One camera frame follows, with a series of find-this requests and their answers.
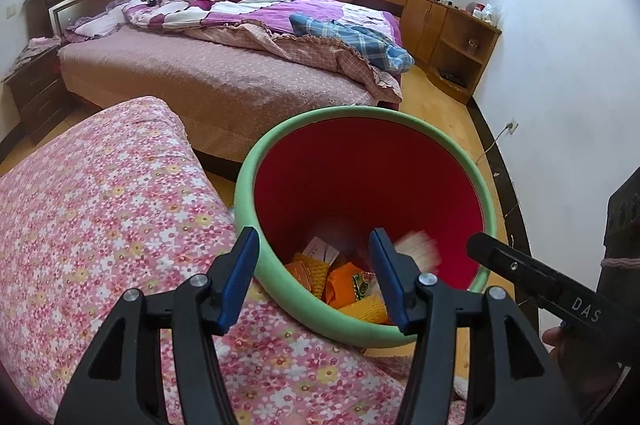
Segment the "blue plaid shirt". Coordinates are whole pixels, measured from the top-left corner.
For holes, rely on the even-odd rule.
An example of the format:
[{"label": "blue plaid shirt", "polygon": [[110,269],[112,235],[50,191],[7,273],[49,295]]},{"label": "blue plaid shirt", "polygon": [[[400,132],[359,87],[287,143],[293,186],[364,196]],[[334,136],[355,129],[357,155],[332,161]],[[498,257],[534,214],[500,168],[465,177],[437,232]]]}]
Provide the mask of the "blue plaid shirt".
[{"label": "blue plaid shirt", "polygon": [[300,13],[290,15],[289,21],[297,37],[311,35],[340,39],[366,58],[372,66],[389,74],[401,74],[414,64],[414,59],[406,50],[371,28],[346,26],[336,21],[321,22]]}]

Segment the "ruffled bed sheet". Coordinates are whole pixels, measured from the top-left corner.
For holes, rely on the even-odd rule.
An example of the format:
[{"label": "ruffled bed sheet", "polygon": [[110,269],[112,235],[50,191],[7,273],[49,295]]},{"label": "ruffled bed sheet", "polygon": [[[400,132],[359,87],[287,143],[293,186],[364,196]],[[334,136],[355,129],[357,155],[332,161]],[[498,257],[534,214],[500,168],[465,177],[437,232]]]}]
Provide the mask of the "ruffled bed sheet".
[{"label": "ruffled bed sheet", "polygon": [[[156,98],[69,129],[0,179],[0,360],[53,421],[82,354],[120,294],[176,288],[235,241],[233,221],[180,119]],[[403,386],[318,337],[254,281],[238,323],[214,339],[240,424],[392,424]],[[169,333],[168,415],[181,423]],[[449,423],[462,423],[454,402]]]}]

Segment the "nightstand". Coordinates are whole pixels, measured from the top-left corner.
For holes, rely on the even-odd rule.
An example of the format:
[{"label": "nightstand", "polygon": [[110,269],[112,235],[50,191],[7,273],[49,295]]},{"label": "nightstand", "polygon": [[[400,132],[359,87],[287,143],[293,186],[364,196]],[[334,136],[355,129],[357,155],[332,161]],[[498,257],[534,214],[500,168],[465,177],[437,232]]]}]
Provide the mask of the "nightstand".
[{"label": "nightstand", "polygon": [[71,112],[72,101],[60,75],[58,48],[41,53],[6,80],[24,131],[36,145]]}]

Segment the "electrical cord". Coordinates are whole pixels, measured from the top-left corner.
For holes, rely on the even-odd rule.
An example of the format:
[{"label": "electrical cord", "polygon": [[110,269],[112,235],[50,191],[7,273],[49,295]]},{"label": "electrical cord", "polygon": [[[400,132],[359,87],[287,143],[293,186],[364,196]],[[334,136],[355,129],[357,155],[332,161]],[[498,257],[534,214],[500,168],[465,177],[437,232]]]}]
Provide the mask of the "electrical cord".
[{"label": "electrical cord", "polygon": [[480,162],[480,160],[481,160],[482,158],[484,158],[484,157],[486,156],[486,154],[487,154],[487,153],[488,153],[492,148],[494,148],[494,145],[495,145],[496,143],[498,143],[498,138],[504,134],[504,131],[509,130],[509,129],[510,129],[510,128],[512,128],[512,127],[513,127],[513,123],[512,123],[512,122],[509,122],[507,125],[505,125],[505,126],[504,126],[504,129],[502,129],[502,130],[500,131],[500,134],[498,134],[498,135],[495,137],[494,142],[493,142],[493,143],[489,146],[489,148],[488,148],[486,151],[484,151],[484,152],[482,153],[482,155],[481,155],[481,156],[476,160],[476,165],[478,165],[478,163]]}]

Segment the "blue gripper pad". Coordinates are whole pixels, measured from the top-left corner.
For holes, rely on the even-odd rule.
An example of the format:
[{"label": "blue gripper pad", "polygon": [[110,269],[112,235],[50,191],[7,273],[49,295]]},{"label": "blue gripper pad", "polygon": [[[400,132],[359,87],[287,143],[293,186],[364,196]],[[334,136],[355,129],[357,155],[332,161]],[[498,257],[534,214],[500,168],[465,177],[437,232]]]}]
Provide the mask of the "blue gripper pad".
[{"label": "blue gripper pad", "polygon": [[415,291],[420,270],[411,257],[396,251],[384,228],[369,235],[369,254],[389,319],[403,334],[415,334],[426,309]]},{"label": "blue gripper pad", "polygon": [[258,232],[245,227],[231,252],[216,257],[207,271],[213,302],[220,310],[218,328],[222,335],[238,321],[259,253]]}]

